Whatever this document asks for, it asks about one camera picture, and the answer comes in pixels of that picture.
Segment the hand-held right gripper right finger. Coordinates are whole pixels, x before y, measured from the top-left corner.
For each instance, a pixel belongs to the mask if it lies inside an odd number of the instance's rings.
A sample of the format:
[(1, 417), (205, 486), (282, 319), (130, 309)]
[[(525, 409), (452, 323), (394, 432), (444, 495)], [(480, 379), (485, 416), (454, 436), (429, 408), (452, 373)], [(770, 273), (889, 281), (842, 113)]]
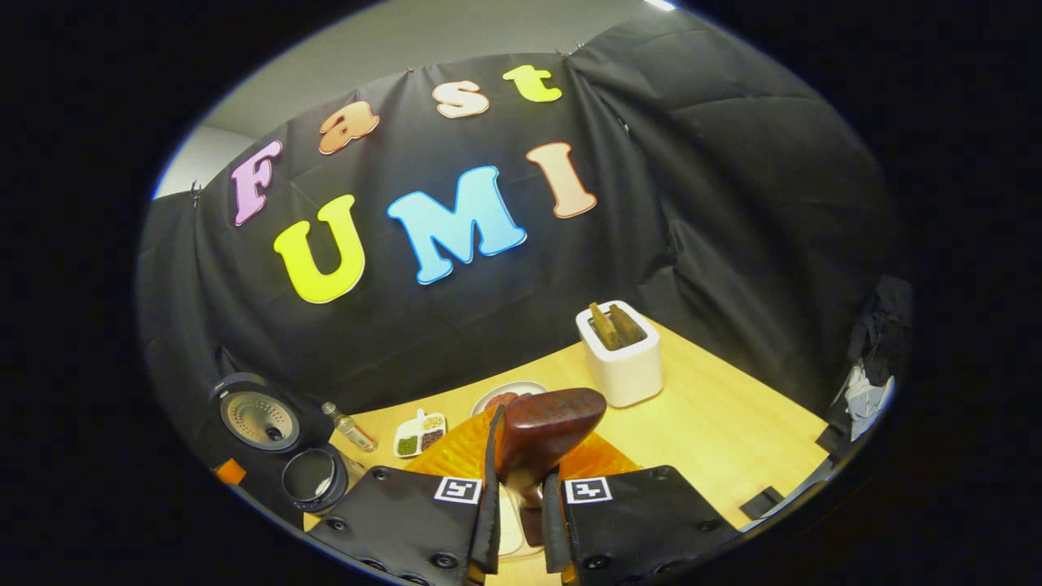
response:
[(677, 468), (640, 467), (598, 435), (543, 493), (546, 567), (565, 585), (663, 585), (741, 539)]

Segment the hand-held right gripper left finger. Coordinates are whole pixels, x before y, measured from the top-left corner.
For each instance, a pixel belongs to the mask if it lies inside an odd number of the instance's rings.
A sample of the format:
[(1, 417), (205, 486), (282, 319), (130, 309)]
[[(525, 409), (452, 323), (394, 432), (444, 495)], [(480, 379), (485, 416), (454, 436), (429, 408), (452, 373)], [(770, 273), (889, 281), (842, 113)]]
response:
[(498, 571), (499, 488), (495, 433), (502, 409), (483, 412), (436, 442), (465, 470), (446, 474), (376, 465), (334, 502), (309, 537), (329, 555), (394, 585), (480, 585)]

